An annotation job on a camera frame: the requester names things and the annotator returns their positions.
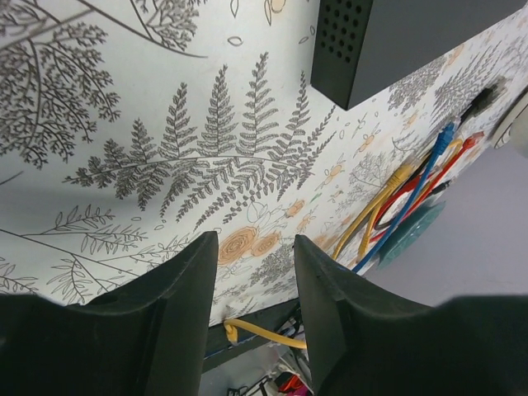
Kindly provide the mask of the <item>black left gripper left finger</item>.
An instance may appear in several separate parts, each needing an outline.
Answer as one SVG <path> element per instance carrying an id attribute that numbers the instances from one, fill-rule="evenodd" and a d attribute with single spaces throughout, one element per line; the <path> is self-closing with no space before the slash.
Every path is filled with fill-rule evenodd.
<path id="1" fill-rule="evenodd" d="M 1 298 L 4 395 L 195 395 L 218 258 L 216 232 L 85 305 Z"/>

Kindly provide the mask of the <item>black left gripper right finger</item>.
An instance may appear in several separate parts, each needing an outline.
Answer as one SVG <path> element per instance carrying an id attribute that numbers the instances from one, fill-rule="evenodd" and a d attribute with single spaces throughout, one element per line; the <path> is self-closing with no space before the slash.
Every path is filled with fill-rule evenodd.
<path id="1" fill-rule="evenodd" d="M 317 395 L 524 395 L 527 298 L 436 307 L 349 271 L 299 235 L 295 274 Z"/>

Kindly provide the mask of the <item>black network switch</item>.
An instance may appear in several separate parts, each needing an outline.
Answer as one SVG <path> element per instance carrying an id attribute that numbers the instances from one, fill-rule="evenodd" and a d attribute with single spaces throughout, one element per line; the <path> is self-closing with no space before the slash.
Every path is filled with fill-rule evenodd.
<path id="1" fill-rule="evenodd" d="M 524 6 L 520 0 L 322 1 L 310 84 L 348 111 Z"/>

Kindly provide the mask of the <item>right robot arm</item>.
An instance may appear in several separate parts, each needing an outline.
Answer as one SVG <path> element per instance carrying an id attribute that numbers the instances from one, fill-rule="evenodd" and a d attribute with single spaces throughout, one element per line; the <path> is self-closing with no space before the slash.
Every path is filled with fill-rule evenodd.
<path id="1" fill-rule="evenodd" d="M 491 142 L 494 149 L 512 144 L 517 153 L 527 158 L 527 88 L 497 122 Z"/>

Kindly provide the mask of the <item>teal scalloped plate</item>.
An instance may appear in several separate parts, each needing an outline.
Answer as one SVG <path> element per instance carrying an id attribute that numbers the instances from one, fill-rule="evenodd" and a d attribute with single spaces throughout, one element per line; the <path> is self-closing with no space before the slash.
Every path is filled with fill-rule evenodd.
<path id="1" fill-rule="evenodd" d="M 385 268 L 411 246 L 437 219 L 446 202 L 421 205 L 395 229 L 379 250 L 377 268 Z"/>

